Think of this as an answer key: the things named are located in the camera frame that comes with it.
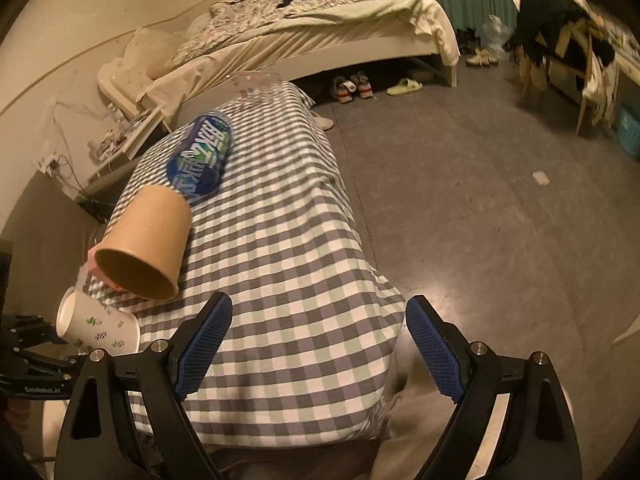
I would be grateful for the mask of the person's left hand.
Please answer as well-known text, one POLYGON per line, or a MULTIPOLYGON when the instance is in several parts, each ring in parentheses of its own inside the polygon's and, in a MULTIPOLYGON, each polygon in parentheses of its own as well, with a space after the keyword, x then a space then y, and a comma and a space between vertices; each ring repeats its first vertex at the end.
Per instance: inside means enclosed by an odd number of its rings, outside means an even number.
POLYGON ((28 428, 32 404, 28 399, 9 398, 2 414, 11 428, 21 436, 28 428))

